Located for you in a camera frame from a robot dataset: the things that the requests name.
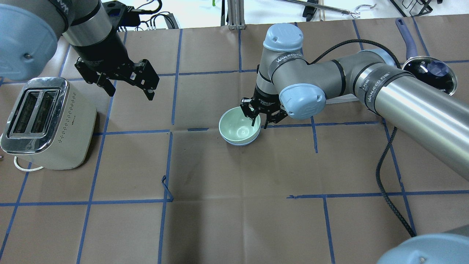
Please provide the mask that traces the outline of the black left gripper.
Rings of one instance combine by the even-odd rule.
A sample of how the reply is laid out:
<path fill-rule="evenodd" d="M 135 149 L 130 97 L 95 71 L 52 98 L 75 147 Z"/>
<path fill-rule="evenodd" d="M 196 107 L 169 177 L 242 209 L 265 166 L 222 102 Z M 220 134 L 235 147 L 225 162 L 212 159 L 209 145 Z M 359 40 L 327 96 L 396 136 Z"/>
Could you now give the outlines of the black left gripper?
<path fill-rule="evenodd" d="M 121 38 L 112 31 L 102 41 L 89 46 L 75 46 L 79 58 L 75 68 L 89 84 L 97 84 L 108 96 L 113 97 L 116 88 L 110 81 L 125 80 L 132 86 L 140 88 L 147 99 L 154 99 L 154 91 L 159 84 L 159 76 L 151 62 L 142 59 L 133 62 L 127 53 Z"/>

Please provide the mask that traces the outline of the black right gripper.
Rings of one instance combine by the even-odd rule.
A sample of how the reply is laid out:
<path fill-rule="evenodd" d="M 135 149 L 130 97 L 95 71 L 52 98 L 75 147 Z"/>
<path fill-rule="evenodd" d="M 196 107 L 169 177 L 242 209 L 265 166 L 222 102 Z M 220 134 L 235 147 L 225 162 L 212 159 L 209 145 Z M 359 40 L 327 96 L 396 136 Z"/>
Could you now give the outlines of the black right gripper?
<path fill-rule="evenodd" d="M 281 108 L 279 95 L 263 92 L 258 86 L 255 87 L 253 97 L 241 99 L 240 107 L 245 117 L 252 120 L 252 127 L 260 113 L 266 114 L 264 129 L 267 129 L 269 123 L 277 124 L 288 117 L 287 112 Z"/>

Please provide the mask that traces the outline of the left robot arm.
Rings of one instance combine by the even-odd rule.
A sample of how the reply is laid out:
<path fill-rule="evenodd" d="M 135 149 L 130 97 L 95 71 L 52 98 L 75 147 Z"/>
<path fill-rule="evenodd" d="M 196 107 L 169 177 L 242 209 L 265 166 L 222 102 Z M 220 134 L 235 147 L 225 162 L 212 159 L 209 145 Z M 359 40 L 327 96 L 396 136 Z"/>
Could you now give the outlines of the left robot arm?
<path fill-rule="evenodd" d="M 111 80 L 139 87 L 154 98 L 159 76 L 147 59 L 133 62 L 117 34 L 120 17 L 100 0 L 2 0 L 1 77 L 38 77 L 54 56 L 60 37 L 77 52 L 75 68 L 89 84 L 115 94 Z"/>

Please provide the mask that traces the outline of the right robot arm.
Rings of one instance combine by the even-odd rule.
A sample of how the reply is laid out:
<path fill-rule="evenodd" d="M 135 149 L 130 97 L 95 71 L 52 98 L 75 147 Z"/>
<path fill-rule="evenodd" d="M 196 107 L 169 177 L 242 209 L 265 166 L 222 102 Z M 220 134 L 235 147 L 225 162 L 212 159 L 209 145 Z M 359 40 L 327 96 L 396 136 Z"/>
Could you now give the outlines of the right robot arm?
<path fill-rule="evenodd" d="M 375 177 L 381 196 L 401 221 L 410 239 L 390 249 L 379 264 L 467 264 L 468 226 L 417 235 L 390 200 L 381 167 L 398 129 L 468 179 L 468 104 L 453 98 L 448 88 L 400 66 L 385 46 L 370 40 L 334 45 L 313 62 L 301 54 L 303 32 L 277 23 L 265 35 L 253 97 L 242 98 L 245 117 L 261 113 L 266 124 L 285 117 L 307 119 L 320 113 L 326 101 L 354 95 L 375 115 L 394 124 L 377 163 Z"/>

